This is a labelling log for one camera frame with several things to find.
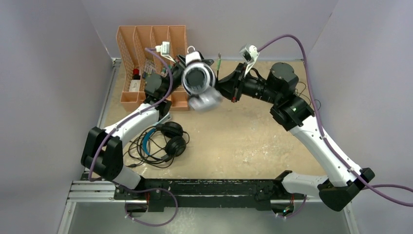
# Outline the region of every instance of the headphone ear cup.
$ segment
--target headphone ear cup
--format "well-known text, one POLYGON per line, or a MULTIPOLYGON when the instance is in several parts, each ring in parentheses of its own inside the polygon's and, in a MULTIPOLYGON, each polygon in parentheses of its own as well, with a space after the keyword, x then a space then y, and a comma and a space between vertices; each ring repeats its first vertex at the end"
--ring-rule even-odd
POLYGON ((174 136, 165 146, 165 153, 170 157, 181 155, 187 148, 187 142, 182 136, 174 136))
POLYGON ((182 137, 184 135, 184 129, 179 123, 166 122, 160 127, 162 134, 168 138, 176 136, 182 137))

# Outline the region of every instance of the wall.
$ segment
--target wall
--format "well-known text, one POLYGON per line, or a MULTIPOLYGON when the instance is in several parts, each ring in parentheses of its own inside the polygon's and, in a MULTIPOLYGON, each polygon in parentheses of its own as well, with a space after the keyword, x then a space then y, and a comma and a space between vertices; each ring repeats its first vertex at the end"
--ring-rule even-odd
MULTIPOLYGON (((340 0, 309 54, 325 128, 372 184, 413 187, 413 2, 340 0)), ((384 193, 413 202, 412 194, 384 193)), ((354 199, 362 233, 412 233, 413 209, 371 191, 354 199)))
MULTIPOLYGON (((207 58, 241 59, 246 43, 257 47, 291 33, 310 51, 338 0, 83 0, 111 57, 120 57, 120 25, 186 25, 188 44, 207 58)), ((260 55, 265 59, 299 59, 293 41, 283 39, 260 55)))
POLYGON ((56 233, 112 61, 80 0, 2 0, 0 32, 0 233, 56 233))

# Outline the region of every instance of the wooden organizer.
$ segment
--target wooden organizer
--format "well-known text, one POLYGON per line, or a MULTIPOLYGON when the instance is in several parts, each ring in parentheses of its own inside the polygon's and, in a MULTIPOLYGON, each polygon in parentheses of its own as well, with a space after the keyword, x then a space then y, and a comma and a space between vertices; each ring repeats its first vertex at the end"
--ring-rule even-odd
MULTIPOLYGON (((163 69, 162 63, 145 48, 155 48, 163 41, 170 42, 170 55, 187 54, 187 35, 185 26, 120 26, 116 35, 122 63, 125 66, 126 79, 123 86, 120 103, 126 111, 136 110, 145 100, 145 80, 142 78, 138 92, 129 92, 133 69, 137 68, 143 72, 147 59, 155 64, 156 72, 160 74, 163 69)), ((167 64, 173 62, 163 58, 167 64)), ((172 101, 171 111, 188 111, 188 95, 180 86, 168 98, 172 101)))

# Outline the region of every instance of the white wall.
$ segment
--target white wall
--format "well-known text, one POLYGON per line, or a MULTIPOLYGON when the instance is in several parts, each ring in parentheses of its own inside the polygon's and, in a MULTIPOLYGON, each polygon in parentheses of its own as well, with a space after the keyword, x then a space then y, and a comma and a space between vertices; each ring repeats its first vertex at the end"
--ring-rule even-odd
POLYGON ((0 233, 56 233, 111 59, 80 0, 2 0, 0 32, 0 233))
MULTIPOLYGON (((313 47, 338 0, 83 0, 111 57, 120 57, 116 32, 120 25, 186 25, 188 44, 205 57, 241 59, 246 43, 257 47, 291 33, 307 51, 313 47)), ((293 41, 268 47, 260 59, 299 59, 293 41)))
MULTIPOLYGON (((413 1, 340 0, 309 55, 325 128, 372 184, 413 187, 413 1)), ((413 195, 382 189, 413 202, 413 195)), ((354 199, 362 233, 407 234, 413 209, 361 192, 354 199)))

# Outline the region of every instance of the metal frame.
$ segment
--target metal frame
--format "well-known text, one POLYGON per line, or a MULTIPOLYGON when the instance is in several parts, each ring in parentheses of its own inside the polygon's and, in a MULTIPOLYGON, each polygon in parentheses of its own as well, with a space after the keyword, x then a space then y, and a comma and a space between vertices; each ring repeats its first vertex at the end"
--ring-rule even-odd
MULTIPOLYGON (((121 59, 113 59, 113 71, 108 91, 105 96, 104 105, 100 117, 98 119, 97 126, 103 127, 108 112, 110 100, 112 98, 112 92, 119 72, 121 59)), ((76 212, 77 203, 79 202, 116 202, 116 203, 136 203, 146 204, 146 200, 115 200, 113 198, 116 187, 109 181, 96 181, 89 182, 84 180, 73 181, 67 197, 66 207, 63 213, 62 221, 59 226, 58 234, 67 234, 70 229, 70 225, 73 219, 73 215, 76 212)), ((271 204, 277 203, 289 203, 290 200, 271 200, 271 204)), ((306 202, 322 202, 318 198, 308 197, 306 202)), ((344 208, 346 221, 351 234, 359 234, 356 219, 354 217, 351 203, 344 208)))

